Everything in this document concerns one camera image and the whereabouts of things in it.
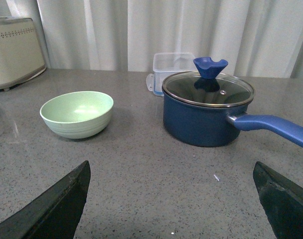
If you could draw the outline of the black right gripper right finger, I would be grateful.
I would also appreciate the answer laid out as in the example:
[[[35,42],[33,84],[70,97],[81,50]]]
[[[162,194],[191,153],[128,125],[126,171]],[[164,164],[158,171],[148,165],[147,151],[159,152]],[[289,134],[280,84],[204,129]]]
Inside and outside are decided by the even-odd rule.
[[[303,187],[259,161],[253,179],[276,238],[303,239]]]

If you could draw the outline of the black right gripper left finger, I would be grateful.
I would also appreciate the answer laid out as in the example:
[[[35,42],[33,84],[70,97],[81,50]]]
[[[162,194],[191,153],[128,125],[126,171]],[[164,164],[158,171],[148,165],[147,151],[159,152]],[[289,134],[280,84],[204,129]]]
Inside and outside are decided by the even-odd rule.
[[[0,223],[0,239],[72,239],[91,178],[84,161],[20,211]]]

